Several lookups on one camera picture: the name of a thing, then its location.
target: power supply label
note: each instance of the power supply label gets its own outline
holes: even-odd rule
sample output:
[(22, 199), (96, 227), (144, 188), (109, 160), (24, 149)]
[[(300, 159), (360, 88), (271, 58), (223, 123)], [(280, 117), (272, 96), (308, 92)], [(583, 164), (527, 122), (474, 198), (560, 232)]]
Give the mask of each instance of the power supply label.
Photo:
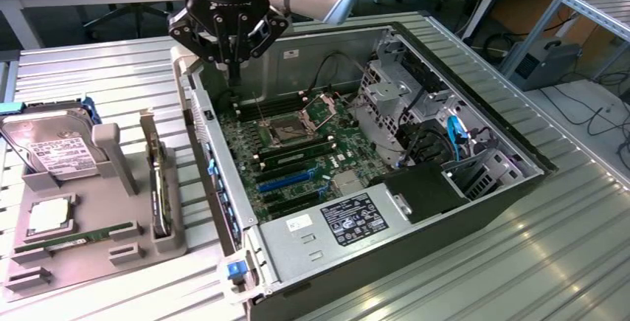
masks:
[(341, 246), (353, 244), (389, 227), (367, 193), (328, 205), (320, 211)]
[(28, 149), (53, 175), (73, 173), (96, 167), (95, 159), (81, 138), (30, 143)]

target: chair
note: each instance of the chair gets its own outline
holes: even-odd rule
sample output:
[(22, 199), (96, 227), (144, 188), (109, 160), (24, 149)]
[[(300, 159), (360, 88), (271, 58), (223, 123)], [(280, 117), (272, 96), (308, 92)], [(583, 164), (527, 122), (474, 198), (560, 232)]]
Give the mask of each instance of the chair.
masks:
[(144, 14), (155, 15), (159, 17), (167, 18), (168, 15), (173, 11), (173, 3), (172, 1), (167, 1), (167, 11), (161, 11), (151, 5), (156, 4), (155, 2), (152, 3), (140, 3), (140, 2), (132, 2), (131, 4), (127, 4), (123, 7), (117, 7), (116, 4), (108, 4), (107, 6), (109, 7), (109, 12), (100, 16), (99, 18), (86, 21), (88, 20), (88, 14), (85, 13), (85, 9), (82, 6), (77, 6), (77, 12), (78, 12), (78, 17), (80, 21), (82, 23), (82, 28), (85, 32), (85, 36), (89, 39), (97, 39), (97, 33), (95, 31), (95, 27), (99, 25), (107, 23), (108, 21), (113, 20), (115, 18), (119, 18), (129, 13), (133, 14), (135, 18), (135, 25), (136, 25), (136, 37), (141, 38), (141, 21), (144, 19)]

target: motherboard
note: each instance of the motherboard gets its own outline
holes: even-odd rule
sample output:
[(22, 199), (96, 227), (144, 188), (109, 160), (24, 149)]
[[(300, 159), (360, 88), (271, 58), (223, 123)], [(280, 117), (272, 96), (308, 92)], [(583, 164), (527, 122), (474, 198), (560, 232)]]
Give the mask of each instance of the motherboard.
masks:
[(337, 94), (235, 106), (219, 115), (260, 222), (352, 194), (391, 168)]

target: metal sheet table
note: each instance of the metal sheet table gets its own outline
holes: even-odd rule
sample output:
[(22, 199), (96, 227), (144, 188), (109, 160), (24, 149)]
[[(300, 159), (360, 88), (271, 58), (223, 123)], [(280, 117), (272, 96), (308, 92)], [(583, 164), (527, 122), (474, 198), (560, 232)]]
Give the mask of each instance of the metal sheet table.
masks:
[[(304, 320), (622, 320), (630, 315), (630, 198), (624, 178), (562, 129), (486, 62), (415, 13), (355, 18), (399, 21), (559, 167), (556, 176), (479, 232), (347, 295)], [(300, 24), (304, 31), (320, 26)], [(177, 103), (168, 38), (22, 53), (16, 99), (86, 91), (137, 150), (135, 111)], [(181, 119), (159, 124), (177, 148), (188, 255), (140, 271), (0, 304), (2, 320), (243, 320), (223, 301), (220, 249), (183, 136)], [(0, 191), (0, 264), (20, 194), (20, 166), (5, 152)]]

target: robotic arm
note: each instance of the robotic arm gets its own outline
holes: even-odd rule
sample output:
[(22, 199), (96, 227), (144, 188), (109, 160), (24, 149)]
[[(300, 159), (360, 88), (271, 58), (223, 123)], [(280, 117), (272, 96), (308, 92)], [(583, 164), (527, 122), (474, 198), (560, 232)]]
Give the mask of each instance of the robotic arm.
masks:
[[(340, 24), (355, 0), (185, 0), (171, 18), (168, 33), (204, 61), (240, 83), (240, 68), (263, 55), (288, 27), (289, 12)], [(200, 35), (205, 31), (209, 38)]]

